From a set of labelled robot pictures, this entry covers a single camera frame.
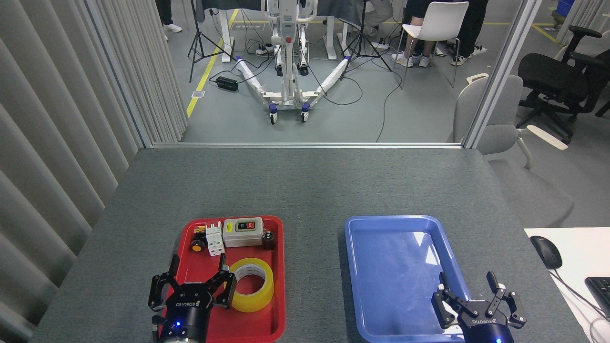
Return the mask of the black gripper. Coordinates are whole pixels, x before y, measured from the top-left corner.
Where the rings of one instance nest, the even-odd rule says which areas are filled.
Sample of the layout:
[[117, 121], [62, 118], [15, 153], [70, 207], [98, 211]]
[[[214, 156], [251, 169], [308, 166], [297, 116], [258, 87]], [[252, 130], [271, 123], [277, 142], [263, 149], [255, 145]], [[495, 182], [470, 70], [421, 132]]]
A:
[[[450, 290], [444, 272], [439, 273], [440, 285], [433, 293], [431, 303], [442, 329], [458, 324], [466, 343], [513, 343], [514, 339], [508, 327], [522, 328], [527, 317], [521, 308], [521, 301], [516, 291], [508, 291], [499, 283], [494, 272], [488, 272], [486, 279], [494, 298], [484, 313], [476, 311], [474, 304], [458, 297]], [[504, 301], [509, 307], [510, 316], [497, 312], [499, 304]]]
[[[229, 271], [226, 254], [220, 254], [218, 272], [203, 283], [178, 284], [176, 280], [180, 258], [173, 255], [168, 271], [153, 276], [148, 306], [154, 312], [161, 310], [162, 291], [170, 284], [174, 292], [166, 299], [165, 322], [161, 327], [160, 343], [204, 343], [207, 338], [209, 316], [213, 306], [231, 308], [237, 278]], [[214, 296], [218, 288], [224, 291]]]

